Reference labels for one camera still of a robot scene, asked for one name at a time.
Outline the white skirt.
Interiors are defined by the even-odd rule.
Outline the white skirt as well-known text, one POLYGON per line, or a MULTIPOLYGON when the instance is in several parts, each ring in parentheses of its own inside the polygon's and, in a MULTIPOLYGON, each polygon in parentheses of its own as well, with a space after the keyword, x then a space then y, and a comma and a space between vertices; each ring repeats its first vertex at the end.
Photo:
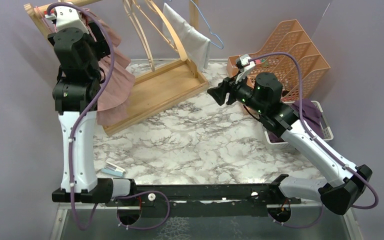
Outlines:
POLYGON ((180 39, 188 58, 197 66, 197 70, 206 69, 210 58, 211 40, 191 26, 167 3, 164 3, 162 13, 180 39))

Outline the wooden hanger middle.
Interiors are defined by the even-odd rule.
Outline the wooden hanger middle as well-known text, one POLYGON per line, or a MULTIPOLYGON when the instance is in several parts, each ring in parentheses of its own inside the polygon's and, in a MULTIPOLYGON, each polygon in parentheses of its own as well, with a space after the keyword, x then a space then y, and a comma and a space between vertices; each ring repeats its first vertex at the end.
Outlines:
POLYGON ((150 46, 148 44, 148 40, 146 38, 145 32, 144 32, 142 25, 140 24, 140 21, 138 20, 137 15, 134 11, 134 7, 136 5, 134 4, 133 0, 123 0, 122 4, 123 4, 124 10, 125 10, 128 18, 131 21, 131 23, 132 23, 132 25, 133 25, 133 27, 134 27, 134 29, 135 29, 138 37, 139 37, 139 40, 143 46, 143 49, 145 51, 146 58, 148 60, 150 69, 152 72, 154 72, 155 71, 154 58, 152 56, 152 52, 151 52, 150 46))

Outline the purple garment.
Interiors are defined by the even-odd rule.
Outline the purple garment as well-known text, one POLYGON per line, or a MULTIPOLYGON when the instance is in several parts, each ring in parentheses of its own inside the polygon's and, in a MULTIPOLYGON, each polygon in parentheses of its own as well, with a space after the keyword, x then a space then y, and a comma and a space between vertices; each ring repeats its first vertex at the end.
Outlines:
MULTIPOLYGON (((323 138, 324 134, 323 134, 323 128, 321 125, 322 112, 316 107, 316 105, 314 105, 314 103, 311 100, 307 98, 303 98, 302 101, 303 101, 302 114, 303 114, 304 120, 319 137, 323 138)), ((290 106, 292 109, 299 112, 299 104, 300 104, 300 101, 296 100, 290 106)), ((284 142, 283 139, 277 137, 272 132, 268 134, 268 137, 271 143, 284 142)))

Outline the wooden clothes rack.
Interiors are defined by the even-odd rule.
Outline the wooden clothes rack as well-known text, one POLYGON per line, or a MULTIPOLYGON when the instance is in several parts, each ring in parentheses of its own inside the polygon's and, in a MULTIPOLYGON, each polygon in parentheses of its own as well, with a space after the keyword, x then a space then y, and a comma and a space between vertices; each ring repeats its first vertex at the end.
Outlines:
MULTIPOLYGON (((77 10, 88 28, 88 23, 91 21, 100 23, 97 18, 91 14, 92 12, 87 7, 88 4, 89 1, 87 0, 71 0, 61 6, 77 10)), ((50 14, 56 7, 56 5, 43 5, 40 6, 39 9, 43 11, 44 14, 50 14)), ((26 4, 24 8, 49 42, 48 36, 56 33, 54 23, 46 19, 50 26, 50 28, 47 28, 31 4, 26 4)), ((109 75, 109 79, 104 81, 103 92, 110 82, 115 64, 115 50, 111 38, 110 44, 113 49, 112 55, 103 57, 98 62, 99 67, 102 69, 102 75, 109 75)), ((182 61, 179 57, 178 60, 171 63, 160 67, 155 66, 155 71, 150 70, 147 73, 135 76, 135 83, 128 97, 128 117, 113 125, 102 126, 104 131, 108 135, 113 135, 206 90, 209 85, 207 79, 201 72, 192 70, 192 63, 189 58, 186 61, 182 61)))

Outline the wooden hanger right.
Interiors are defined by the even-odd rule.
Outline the wooden hanger right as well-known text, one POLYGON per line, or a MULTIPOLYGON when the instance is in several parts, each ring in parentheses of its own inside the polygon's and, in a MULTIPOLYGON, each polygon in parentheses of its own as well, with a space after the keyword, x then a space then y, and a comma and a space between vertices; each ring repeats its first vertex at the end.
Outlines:
POLYGON ((186 53, 186 50, 184 49, 184 46, 183 46, 180 38, 178 37, 176 31, 174 30, 174 28, 172 27, 172 25, 170 24, 170 22, 168 21, 166 16, 163 14, 163 12, 160 10, 160 8, 154 3, 153 0, 146 0, 145 2, 150 5, 150 8, 155 10, 155 12, 161 18, 162 22, 165 24, 166 28, 168 29, 168 31, 170 33, 171 38, 173 39, 175 49, 177 50, 180 59, 182 61, 187 61, 188 55, 186 53))

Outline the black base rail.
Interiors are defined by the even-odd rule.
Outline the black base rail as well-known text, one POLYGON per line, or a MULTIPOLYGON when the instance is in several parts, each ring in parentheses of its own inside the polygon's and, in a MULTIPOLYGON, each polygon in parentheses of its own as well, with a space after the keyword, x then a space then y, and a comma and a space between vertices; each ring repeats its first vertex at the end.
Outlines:
POLYGON ((285 197, 273 183, 135 185, 133 198, 113 198, 107 207, 137 211, 143 218, 267 217, 299 198, 285 197))

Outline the blue wire hanger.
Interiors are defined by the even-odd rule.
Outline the blue wire hanger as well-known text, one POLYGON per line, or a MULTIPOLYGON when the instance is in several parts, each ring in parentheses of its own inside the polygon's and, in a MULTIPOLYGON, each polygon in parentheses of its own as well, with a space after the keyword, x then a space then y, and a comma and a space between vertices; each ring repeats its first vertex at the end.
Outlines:
POLYGON ((195 20, 194 18, 190 17, 189 18, 189 24, 192 27, 194 27, 197 31, 199 31, 199 28, 197 27, 197 23, 199 23, 199 20, 202 19, 204 21, 204 23, 206 24, 206 26, 208 27, 209 34, 211 36, 213 36, 214 38, 216 38, 218 40, 218 42, 219 42, 219 43, 213 42, 209 37, 207 37, 206 35, 204 35, 202 33, 204 36, 206 36, 207 38, 210 39, 210 45, 213 45, 216 48, 221 49, 221 50, 224 49, 223 41, 221 40, 221 38, 216 33, 214 33, 212 31, 212 28, 211 28, 210 24, 208 23, 207 19, 205 18, 205 16, 203 15, 201 9, 199 8, 198 0, 190 0, 189 1, 189 9, 193 11, 193 16, 195 16, 195 14, 199 15, 199 17, 197 17, 197 20, 195 20))

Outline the white perforated basket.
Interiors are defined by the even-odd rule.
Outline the white perforated basket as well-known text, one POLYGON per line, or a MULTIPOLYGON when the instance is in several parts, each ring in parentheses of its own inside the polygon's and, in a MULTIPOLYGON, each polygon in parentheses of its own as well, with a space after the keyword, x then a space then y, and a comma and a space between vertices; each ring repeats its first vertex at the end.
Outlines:
MULTIPOLYGON (((324 114, 324 111, 322 109, 322 106, 318 101, 311 100, 314 105, 321 111, 322 117, 321 117, 321 125, 322 125, 322 132, 324 137, 322 138, 325 142, 329 142, 334 138, 334 135, 332 133, 331 127, 326 119, 326 116, 324 114)), ((267 131, 264 127, 263 129, 263 143, 268 149, 288 149, 288 150, 295 150, 292 145, 290 145, 287 142, 277 142, 277 143, 272 143, 269 140, 269 131, 267 131)))

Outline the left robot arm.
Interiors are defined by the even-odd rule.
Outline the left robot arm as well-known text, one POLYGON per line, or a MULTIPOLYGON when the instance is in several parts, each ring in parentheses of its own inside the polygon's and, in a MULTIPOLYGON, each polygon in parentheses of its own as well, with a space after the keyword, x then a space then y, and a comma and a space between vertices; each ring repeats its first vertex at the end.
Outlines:
POLYGON ((88 28, 70 26, 48 36, 59 60, 52 91, 63 137, 63 176, 51 198, 56 203, 108 203, 118 198, 124 205, 137 200, 132 179, 99 178, 94 170, 93 135, 97 100, 108 74, 99 61, 113 54, 105 28, 91 21, 88 28))

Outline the small white blue box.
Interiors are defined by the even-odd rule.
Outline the small white blue box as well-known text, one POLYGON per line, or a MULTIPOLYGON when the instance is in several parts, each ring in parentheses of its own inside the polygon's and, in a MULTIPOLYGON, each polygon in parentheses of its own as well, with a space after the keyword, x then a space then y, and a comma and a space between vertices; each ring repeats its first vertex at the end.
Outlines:
POLYGON ((126 174, 124 168, 109 161, 105 162, 104 167, 101 168, 101 172, 118 178, 122 178, 126 174))

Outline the orange plastic desk organizer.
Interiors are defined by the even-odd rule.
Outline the orange plastic desk organizer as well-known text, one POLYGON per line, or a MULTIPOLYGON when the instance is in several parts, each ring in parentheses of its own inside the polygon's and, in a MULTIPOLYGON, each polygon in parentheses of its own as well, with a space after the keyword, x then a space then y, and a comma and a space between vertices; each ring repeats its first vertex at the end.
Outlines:
MULTIPOLYGON (((262 48, 250 53, 251 58, 273 52, 286 52, 299 64, 302 74, 302 97, 308 98, 324 75, 331 69, 309 35, 298 20, 280 22, 262 48)), ((295 102, 299 99, 298 71, 294 62, 284 55, 273 55, 256 61, 255 68, 248 74, 246 84, 254 87, 257 74, 274 73, 283 85, 281 100, 295 102)))

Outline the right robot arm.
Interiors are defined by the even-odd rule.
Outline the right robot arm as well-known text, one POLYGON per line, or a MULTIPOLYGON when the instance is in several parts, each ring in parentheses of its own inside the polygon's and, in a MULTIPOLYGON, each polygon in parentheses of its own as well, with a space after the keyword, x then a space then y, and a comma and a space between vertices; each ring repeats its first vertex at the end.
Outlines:
POLYGON ((372 176, 367 165, 356 166, 345 159, 306 122, 298 111, 281 101, 283 86, 271 72, 259 73, 254 87, 239 76, 226 77, 207 93, 220 106, 235 102, 258 113, 263 127, 298 150, 324 176, 323 180, 311 180, 292 176, 280 177, 268 190, 269 199, 280 204, 287 198, 318 201, 328 210, 344 215, 365 191, 365 183, 372 176))

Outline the wooden hanger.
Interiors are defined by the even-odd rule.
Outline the wooden hanger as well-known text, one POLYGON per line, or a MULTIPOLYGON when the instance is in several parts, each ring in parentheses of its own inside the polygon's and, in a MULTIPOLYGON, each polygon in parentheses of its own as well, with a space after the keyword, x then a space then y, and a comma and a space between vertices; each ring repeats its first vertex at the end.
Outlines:
POLYGON ((151 52, 150 46, 148 44, 148 40, 146 38, 145 32, 144 32, 142 25, 140 24, 140 21, 138 20, 137 15, 134 11, 134 7, 136 5, 134 4, 133 0, 123 0, 122 4, 123 4, 124 10, 125 10, 128 18, 131 21, 131 23, 132 23, 132 25, 133 25, 133 27, 134 27, 134 29, 135 29, 138 37, 139 37, 139 40, 143 46, 143 49, 145 51, 146 58, 148 60, 150 69, 152 72, 154 72, 155 71, 154 58, 152 56, 152 52, 151 52))
POLYGON ((162 22, 165 24, 166 28, 168 29, 168 31, 170 33, 171 38, 173 39, 175 49, 177 50, 180 59, 182 61, 187 61, 188 55, 186 53, 186 50, 184 49, 184 46, 183 46, 180 38, 178 37, 176 31, 174 30, 174 28, 172 27, 172 25, 170 24, 170 22, 168 21, 166 16, 163 14, 163 12, 160 10, 160 8, 154 3, 153 0, 146 0, 145 2, 150 5, 150 8, 155 10, 155 12, 161 18, 162 22))

